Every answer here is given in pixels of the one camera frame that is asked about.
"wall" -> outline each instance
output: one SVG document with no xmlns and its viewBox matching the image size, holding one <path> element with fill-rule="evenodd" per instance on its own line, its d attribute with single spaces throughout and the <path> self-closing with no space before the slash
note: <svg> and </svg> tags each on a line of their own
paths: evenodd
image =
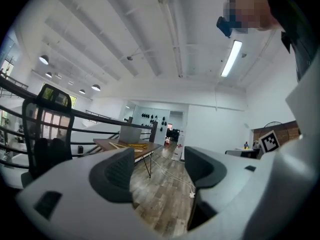
<svg viewBox="0 0 320 240">
<path fill-rule="evenodd" d="M 30 59 L 25 55 L 21 54 L 17 59 L 10 76 L 15 80 L 30 86 L 26 83 L 26 80 L 30 77 L 32 73 L 32 66 Z"/>
<path fill-rule="evenodd" d="M 122 120 L 126 105 L 127 101 L 120 98 L 97 97 L 93 99 L 88 110 L 106 117 Z"/>
<path fill-rule="evenodd" d="M 263 128 L 272 121 L 294 121 L 285 98 L 297 85 L 296 60 L 283 47 L 263 73 L 246 90 L 248 125 L 250 129 Z"/>
<path fill-rule="evenodd" d="M 0 105 L 10 110 L 13 108 L 22 107 L 23 102 L 24 102 L 24 99 L 20 97 L 12 97 L 12 98 L 1 97 L 0 98 Z"/>
<path fill-rule="evenodd" d="M 297 125 L 297 122 L 292 121 L 271 127 L 255 129 L 253 132 L 252 140 L 258 141 L 261 136 L 269 133 L 272 130 L 275 132 L 275 135 L 281 146 L 288 141 L 296 140 L 299 138 L 299 127 Z"/>
<path fill-rule="evenodd" d="M 134 78 L 122 81 L 116 86 L 110 84 L 99 94 L 101 97 L 113 97 L 133 101 L 151 101 L 153 103 L 174 103 L 200 105 L 207 107 L 246 110 L 247 101 L 244 90 L 217 86 L 212 83 L 188 79 L 144 79 Z"/>
<path fill-rule="evenodd" d="M 246 119 L 245 111 L 190 105 L 184 146 L 223 154 L 240 148 L 248 141 Z"/>
<path fill-rule="evenodd" d="M 150 118 L 145 118 L 142 117 L 142 114 L 149 114 Z M 156 134 L 155 134 L 155 138 L 154 138 L 154 143 L 157 143 L 159 145 L 164 145 L 165 144 L 165 139 L 166 139 L 166 133 L 167 133 L 167 126 L 162 125 L 162 118 L 165 118 L 165 122 L 168 123 L 168 119 L 169 119 L 169 115 L 170 115 L 170 111 L 169 110 L 165 110 L 165 109 L 156 109 L 156 108 L 149 108 L 149 107 L 140 107 L 138 105 L 135 106 L 135 110 L 133 113 L 133 124 L 137 124 L 137 125 L 151 125 L 150 120 L 151 119 L 151 115 L 153 115 L 153 120 L 156 120 L 155 117 L 158 116 L 157 122 L 157 129 L 156 129 Z"/>
<path fill-rule="evenodd" d="M 129 119 L 129 117 L 132 117 L 134 115 L 134 108 L 125 108 L 123 119 Z"/>
<path fill-rule="evenodd" d="M 134 101 L 140 107 L 145 108 L 153 108 L 159 110 L 170 110 L 170 111 L 178 111 L 178 112 L 186 112 L 188 111 L 188 105 L 182 103 L 162 103 L 162 102 L 151 102 L 151 101 Z"/>
<path fill-rule="evenodd" d="M 172 129 L 181 130 L 183 127 L 183 116 L 170 114 L 168 124 L 172 124 Z"/>
</svg>

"window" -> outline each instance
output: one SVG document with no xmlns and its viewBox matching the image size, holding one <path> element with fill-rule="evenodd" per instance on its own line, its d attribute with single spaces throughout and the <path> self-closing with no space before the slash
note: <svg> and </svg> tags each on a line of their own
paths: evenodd
<svg viewBox="0 0 320 240">
<path fill-rule="evenodd" d="M 9 61 L 7 61 L 6 59 L 4 60 L 1 69 L 3 73 L 6 73 L 7 76 L 10 76 L 10 73 L 12 71 L 12 69 L 14 68 L 14 65 L 11 64 Z"/>
<path fill-rule="evenodd" d="M 44 98 L 50 97 L 50 96 L 51 96 L 51 92 L 52 92 L 51 89 L 46 89 L 46 90 L 44 91 L 44 95 L 43 95 Z M 71 108 L 73 109 L 74 106 L 75 106 L 75 104 L 76 104 L 77 98 L 76 98 L 76 97 L 73 97 L 73 96 L 70 95 L 70 94 L 69 94 L 69 96 L 70 96 L 70 99 L 71 99 Z"/>
</svg>

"white ceiling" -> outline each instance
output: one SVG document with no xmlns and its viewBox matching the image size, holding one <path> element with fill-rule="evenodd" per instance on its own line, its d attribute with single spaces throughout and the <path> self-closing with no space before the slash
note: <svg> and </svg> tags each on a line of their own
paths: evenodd
<svg viewBox="0 0 320 240">
<path fill-rule="evenodd" d="M 86 89 L 133 78 L 174 79 L 245 89 L 282 46 L 278 32 L 253 31 L 227 38 L 216 27 L 225 0 L 46 0 L 40 50 L 49 67 Z M 233 41 L 243 42 L 228 77 L 221 77 Z"/>
</svg>

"wooden table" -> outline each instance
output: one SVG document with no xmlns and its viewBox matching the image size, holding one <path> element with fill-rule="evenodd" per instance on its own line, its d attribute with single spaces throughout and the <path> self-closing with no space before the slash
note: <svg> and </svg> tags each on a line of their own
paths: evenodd
<svg viewBox="0 0 320 240">
<path fill-rule="evenodd" d="M 128 144 L 126 144 L 126 143 L 124 143 L 122 141 L 119 141 L 118 138 L 115 138 L 115 139 L 94 138 L 93 142 L 95 144 L 97 144 L 103 151 L 109 151 L 109 150 L 115 150 L 116 149 L 114 146 L 110 145 L 110 143 L 119 144 L 119 145 L 128 147 Z M 139 160 L 139 162 L 140 162 L 143 159 L 145 167 L 146 167 L 146 169 L 148 171 L 148 174 L 149 174 L 149 178 L 151 178 L 151 158 L 152 158 L 152 153 L 151 152 L 156 150 L 156 149 L 158 149 L 158 148 L 160 148 L 161 145 L 153 143 L 153 142 L 149 142 L 149 141 L 146 141 L 146 140 L 143 140 L 143 139 L 139 139 L 138 144 L 148 144 L 148 146 L 147 146 L 146 149 L 143 149 L 142 147 L 139 147 L 139 146 L 132 146 L 131 148 L 134 148 L 136 150 L 141 150 L 142 151 L 142 152 L 134 152 L 134 160 L 141 158 Z M 147 163 L 146 163 L 145 158 L 144 158 L 144 156 L 149 154 L 149 153 L 151 153 L 150 154 L 150 172 L 148 170 Z"/>
</svg>

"black chair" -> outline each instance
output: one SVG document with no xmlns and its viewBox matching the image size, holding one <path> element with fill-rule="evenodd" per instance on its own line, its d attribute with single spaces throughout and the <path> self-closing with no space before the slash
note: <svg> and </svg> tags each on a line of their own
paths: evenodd
<svg viewBox="0 0 320 240">
<path fill-rule="evenodd" d="M 22 123 L 33 179 L 72 159 L 70 139 L 75 116 L 67 93 L 45 84 L 22 105 Z"/>
</svg>

